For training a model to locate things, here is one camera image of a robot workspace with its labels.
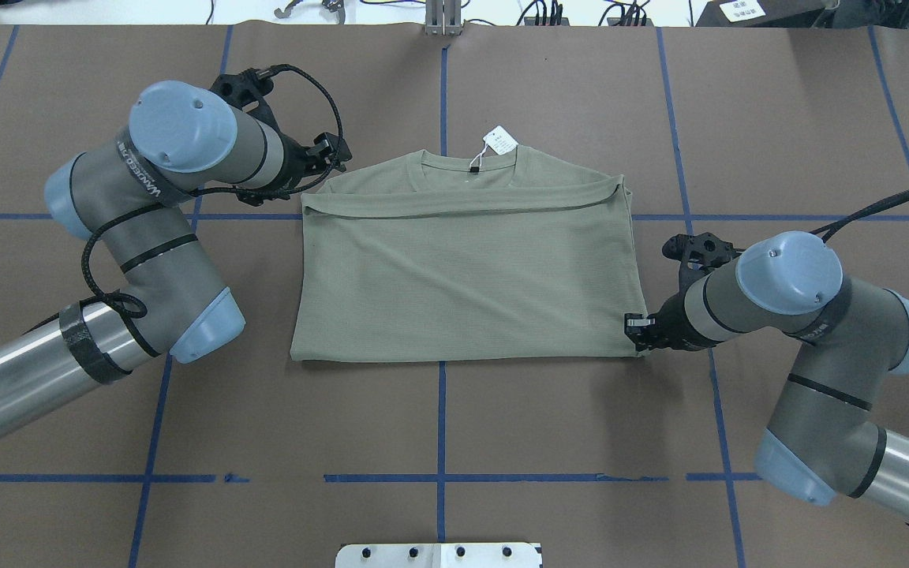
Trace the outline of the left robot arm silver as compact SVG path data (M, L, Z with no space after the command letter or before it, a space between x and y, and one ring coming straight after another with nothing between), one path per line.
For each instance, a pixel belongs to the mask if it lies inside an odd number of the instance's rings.
M90 292L0 346L0 439L162 355L188 364L232 342L245 317L183 204L231 194L253 207L344 171L338 104L312 144L285 134L267 95L289 64L217 76L210 88L161 80L113 140L81 152L44 187L53 220L83 241Z

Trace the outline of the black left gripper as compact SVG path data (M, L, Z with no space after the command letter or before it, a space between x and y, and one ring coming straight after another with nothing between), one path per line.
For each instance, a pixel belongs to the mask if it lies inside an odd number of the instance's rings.
M346 172L353 158L346 139L342 115L331 93L303 69L293 74L307 80L324 95L335 119L336 132L324 132L311 145L302 145L280 129L266 96L274 89L273 79L281 69L245 69L238 74L221 74L210 91L230 107L255 119L263 133L264 154L259 168L243 181L211 187L211 194L231 194L243 204L260 207L272 200L289 200L293 194L310 190L324 182L332 171Z

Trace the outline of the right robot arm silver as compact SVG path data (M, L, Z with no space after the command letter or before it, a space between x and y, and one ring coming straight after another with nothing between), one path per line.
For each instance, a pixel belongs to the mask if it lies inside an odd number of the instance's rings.
M673 237L679 291L657 312L628 313L638 351L703 351L775 328L801 346L754 458L754 470L794 499L847 496L909 525L909 438L873 423L888 375L909 374L909 299L845 274L807 231L735 249L714 234Z

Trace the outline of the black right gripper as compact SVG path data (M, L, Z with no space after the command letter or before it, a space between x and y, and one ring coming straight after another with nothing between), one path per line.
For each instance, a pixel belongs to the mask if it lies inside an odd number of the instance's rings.
M738 337L738 332L721 326L712 316L705 286L712 272L739 256L739 248L706 231L671 237L661 247L661 255L679 262L679 290L649 316L625 314L625 334L636 351L702 351Z

